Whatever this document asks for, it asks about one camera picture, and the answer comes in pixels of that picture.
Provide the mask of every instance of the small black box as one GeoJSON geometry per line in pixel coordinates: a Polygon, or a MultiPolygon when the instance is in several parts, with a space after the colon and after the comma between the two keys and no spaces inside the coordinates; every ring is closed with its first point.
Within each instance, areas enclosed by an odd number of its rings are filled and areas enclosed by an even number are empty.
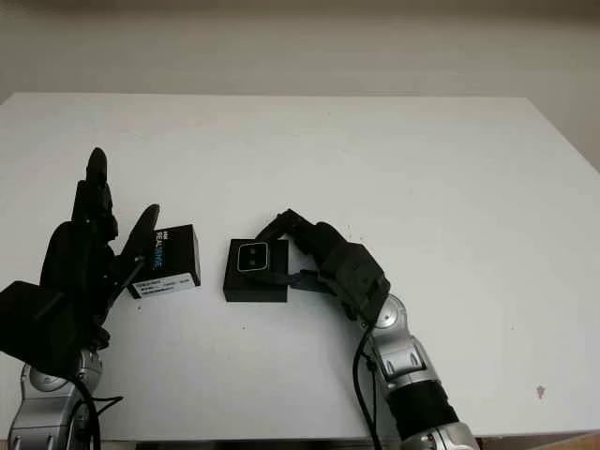
{"type": "Polygon", "coordinates": [[[200,286],[198,239],[191,225],[154,231],[154,253],[127,288],[135,298],[200,286]]]}
{"type": "Polygon", "coordinates": [[[287,302],[288,287],[253,280],[253,274],[288,275],[289,243],[232,239],[227,257],[223,293],[228,302],[287,302]]]}

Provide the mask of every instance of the silver robotic arm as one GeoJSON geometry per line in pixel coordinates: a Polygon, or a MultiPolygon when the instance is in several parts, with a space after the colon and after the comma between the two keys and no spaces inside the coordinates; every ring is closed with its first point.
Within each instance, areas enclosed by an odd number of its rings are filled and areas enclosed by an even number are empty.
{"type": "Polygon", "coordinates": [[[145,209],[119,255],[108,244],[117,235],[112,208],[106,156],[96,148],[70,221],[52,234],[39,285],[15,281],[0,292],[0,351],[25,363],[9,450],[83,450],[90,438],[99,450],[103,409],[94,401],[122,399],[91,395],[102,374],[98,351],[110,340],[102,324],[152,258],[158,205],[145,209]]]}
{"type": "MultiPolygon", "coordinates": [[[[270,242],[289,235],[313,256],[317,271],[287,277],[254,276],[259,283],[283,282],[290,287],[331,293],[351,320],[367,327],[352,364],[354,387],[368,422],[369,414],[358,386],[361,353],[370,350],[376,361],[385,400],[397,423],[403,450],[478,450],[469,428],[448,403],[447,395],[418,339],[411,335],[406,308],[389,294],[390,283],[367,249],[346,241],[331,225],[312,224],[293,210],[277,216],[256,237],[270,242]]],[[[372,423],[369,431],[380,445],[372,423]]]]}
{"type": "Polygon", "coordinates": [[[369,344],[402,450],[479,449],[469,427],[448,404],[423,345],[411,335],[406,308],[392,294],[383,303],[369,344]]]}
{"type": "MultiPolygon", "coordinates": [[[[76,377],[92,393],[102,374],[96,352],[82,351],[76,377]]],[[[65,379],[25,365],[22,403],[8,434],[10,450],[86,450],[90,416],[79,389],[65,379]]]]}

